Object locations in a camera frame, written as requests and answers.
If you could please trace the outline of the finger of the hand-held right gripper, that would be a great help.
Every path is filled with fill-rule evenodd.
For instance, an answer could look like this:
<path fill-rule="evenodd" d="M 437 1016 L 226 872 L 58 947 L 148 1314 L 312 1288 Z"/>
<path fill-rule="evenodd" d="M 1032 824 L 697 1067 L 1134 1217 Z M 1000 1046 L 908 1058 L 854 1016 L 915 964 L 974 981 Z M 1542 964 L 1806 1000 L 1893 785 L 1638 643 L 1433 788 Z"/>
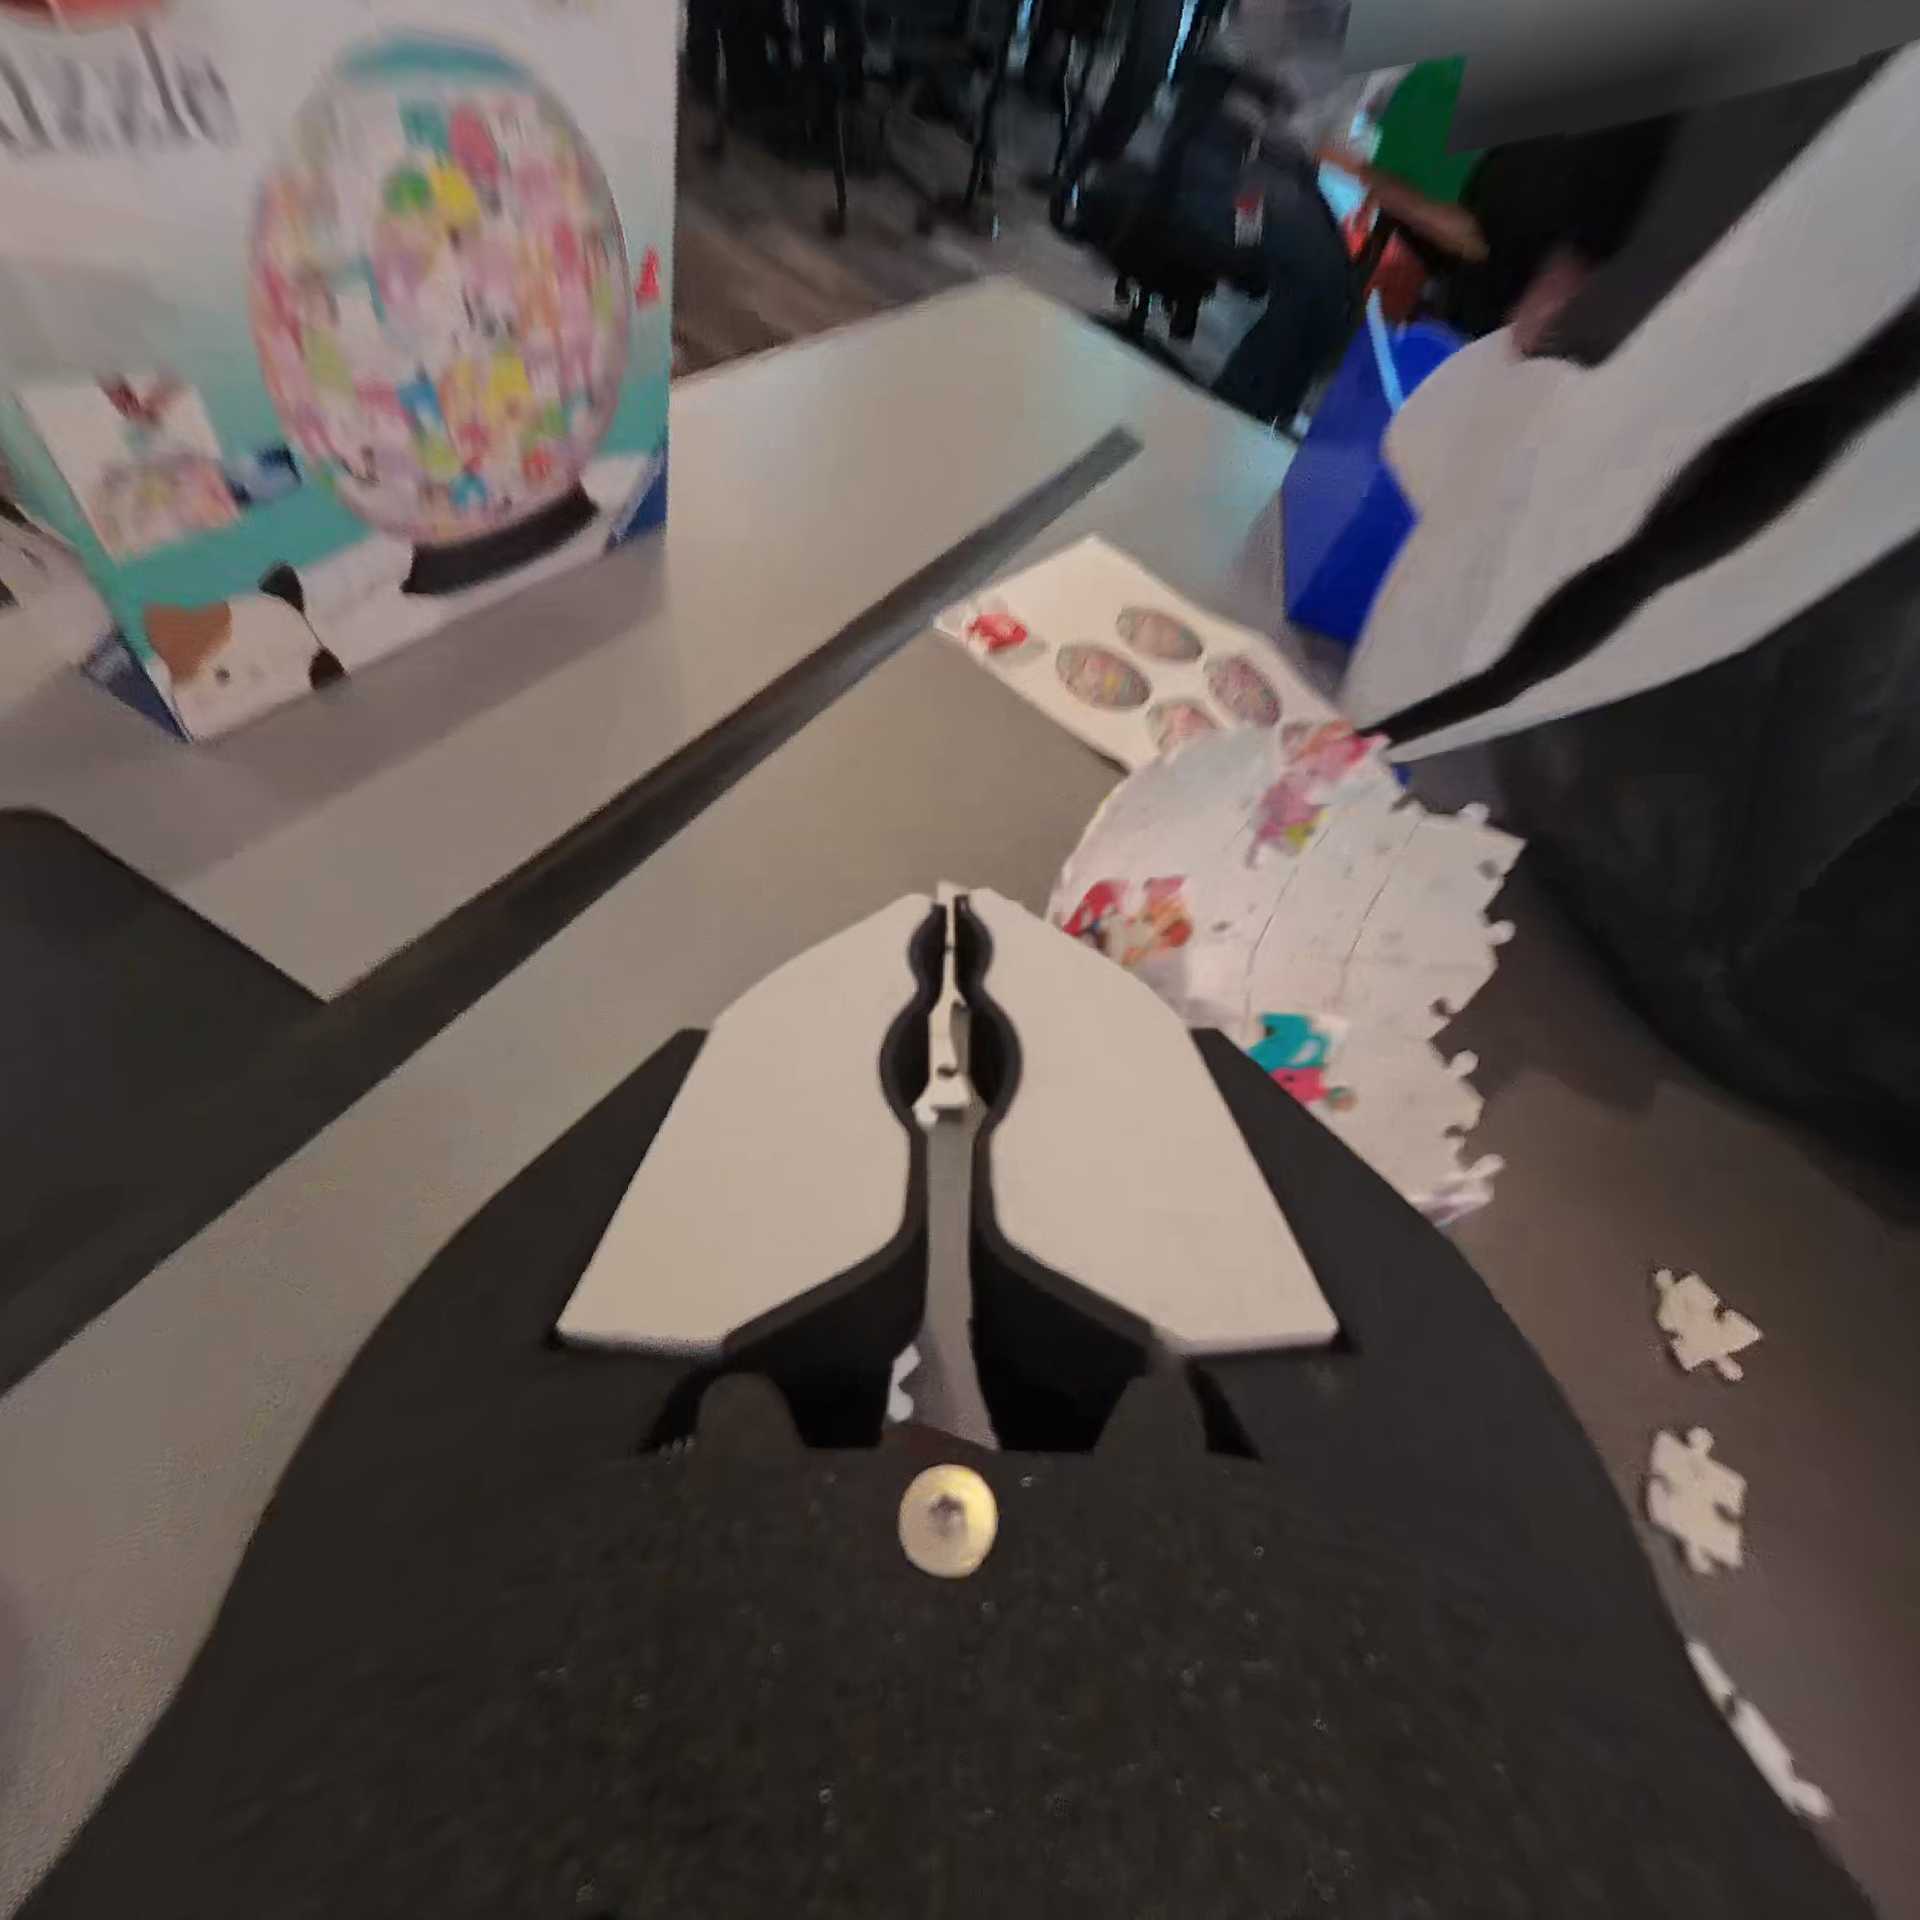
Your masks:
<path fill-rule="evenodd" d="M 1915 540 L 1917 318 L 1689 456 L 1622 540 L 1446 688 L 1374 720 L 1406 761 L 1686 678 L 1773 635 Z"/>
<path fill-rule="evenodd" d="M 1385 434 L 1412 533 L 1340 688 L 1374 720 L 1486 666 L 1683 462 L 1915 308 L 1917 54 L 1673 118 L 1614 245 L 1552 256 Z"/>

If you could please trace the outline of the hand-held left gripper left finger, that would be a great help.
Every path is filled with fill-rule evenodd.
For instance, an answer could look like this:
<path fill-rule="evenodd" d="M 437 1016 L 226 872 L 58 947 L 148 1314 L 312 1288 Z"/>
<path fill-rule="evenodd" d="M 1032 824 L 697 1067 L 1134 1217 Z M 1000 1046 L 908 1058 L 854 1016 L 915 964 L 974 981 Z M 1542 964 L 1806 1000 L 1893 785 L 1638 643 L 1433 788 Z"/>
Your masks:
<path fill-rule="evenodd" d="M 946 914 L 904 897 L 784 960 L 692 1049 L 555 1324 L 579 1353 L 688 1366 L 651 1444 L 708 1385 L 761 1377 L 814 1450 L 880 1440 L 925 1308 L 915 1102 Z"/>

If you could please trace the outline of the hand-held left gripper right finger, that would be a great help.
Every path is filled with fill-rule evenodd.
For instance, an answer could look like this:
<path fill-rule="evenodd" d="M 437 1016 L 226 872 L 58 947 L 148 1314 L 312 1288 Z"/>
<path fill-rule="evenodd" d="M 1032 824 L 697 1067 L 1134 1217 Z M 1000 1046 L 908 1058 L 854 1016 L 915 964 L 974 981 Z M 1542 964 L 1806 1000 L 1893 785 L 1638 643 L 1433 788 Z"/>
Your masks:
<path fill-rule="evenodd" d="M 1091 1451 L 1164 1364 L 1192 1377 L 1340 1342 L 1201 1033 L 985 886 L 961 898 L 961 995 L 966 1340 L 1001 1450 Z"/>

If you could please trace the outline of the partly built puzzle ball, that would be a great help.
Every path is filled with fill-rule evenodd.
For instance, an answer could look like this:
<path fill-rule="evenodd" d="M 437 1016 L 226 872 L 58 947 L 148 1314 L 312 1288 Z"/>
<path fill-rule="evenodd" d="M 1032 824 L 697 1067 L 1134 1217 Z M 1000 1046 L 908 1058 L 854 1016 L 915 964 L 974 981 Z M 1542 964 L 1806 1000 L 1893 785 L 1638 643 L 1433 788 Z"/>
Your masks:
<path fill-rule="evenodd" d="M 1486 1210 L 1477 1060 L 1450 1025 L 1513 938 L 1523 842 L 1418 803 L 1341 722 L 1213 732 L 1125 778 L 1048 922 L 1213 1028 L 1437 1227 Z"/>

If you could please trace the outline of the puzzle instruction leaflet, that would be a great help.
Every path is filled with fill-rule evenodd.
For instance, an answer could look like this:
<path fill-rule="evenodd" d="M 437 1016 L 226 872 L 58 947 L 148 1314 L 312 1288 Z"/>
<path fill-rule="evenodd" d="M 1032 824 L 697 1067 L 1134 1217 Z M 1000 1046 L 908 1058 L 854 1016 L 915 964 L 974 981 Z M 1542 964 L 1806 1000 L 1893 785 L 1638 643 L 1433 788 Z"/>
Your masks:
<path fill-rule="evenodd" d="M 1334 717 L 1273 641 L 1094 538 L 974 590 L 932 630 L 1128 774 L 1201 737 Z"/>

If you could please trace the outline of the puzzle ball cardboard box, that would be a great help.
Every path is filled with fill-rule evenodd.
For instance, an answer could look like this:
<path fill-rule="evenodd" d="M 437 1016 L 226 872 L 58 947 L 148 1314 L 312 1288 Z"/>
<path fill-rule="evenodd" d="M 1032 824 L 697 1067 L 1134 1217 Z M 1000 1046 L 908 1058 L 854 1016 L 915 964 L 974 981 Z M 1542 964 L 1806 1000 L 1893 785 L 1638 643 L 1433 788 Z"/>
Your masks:
<path fill-rule="evenodd" d="M 666 520 L 682 5 L 2 6 L 4 514 L 203 742 Z"/>

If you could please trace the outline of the blue plastic bin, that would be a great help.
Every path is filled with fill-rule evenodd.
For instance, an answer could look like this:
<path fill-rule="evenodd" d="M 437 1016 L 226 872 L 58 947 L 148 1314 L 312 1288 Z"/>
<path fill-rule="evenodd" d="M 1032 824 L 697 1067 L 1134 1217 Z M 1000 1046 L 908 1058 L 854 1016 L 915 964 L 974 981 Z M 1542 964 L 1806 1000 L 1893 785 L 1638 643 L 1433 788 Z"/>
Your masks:
<path fill-rule="evenodd" d="M 1369 296 L 1281 489 L 1283 606 L 1294 629 L 1344 652 L 1360 643 L 1412 525 L 1385 433 L 1466 342 L 1443 323 L 1393 323 Z"/>

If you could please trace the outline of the green storage bins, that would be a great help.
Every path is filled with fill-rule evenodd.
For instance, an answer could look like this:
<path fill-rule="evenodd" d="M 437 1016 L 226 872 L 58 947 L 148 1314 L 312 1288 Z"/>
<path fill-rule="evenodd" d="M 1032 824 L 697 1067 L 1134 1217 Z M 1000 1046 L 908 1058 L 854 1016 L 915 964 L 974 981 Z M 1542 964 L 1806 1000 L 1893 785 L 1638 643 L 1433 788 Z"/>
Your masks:
<path fill-rule="evenodd" d="M 1464 201 L 1484 154 L 1453 147 L 1453 121 L 1467 57 L 1437 57 L 1408 67 L 1384 97 L 1369 157 L 1374 173 L 1425 196 Z"/>

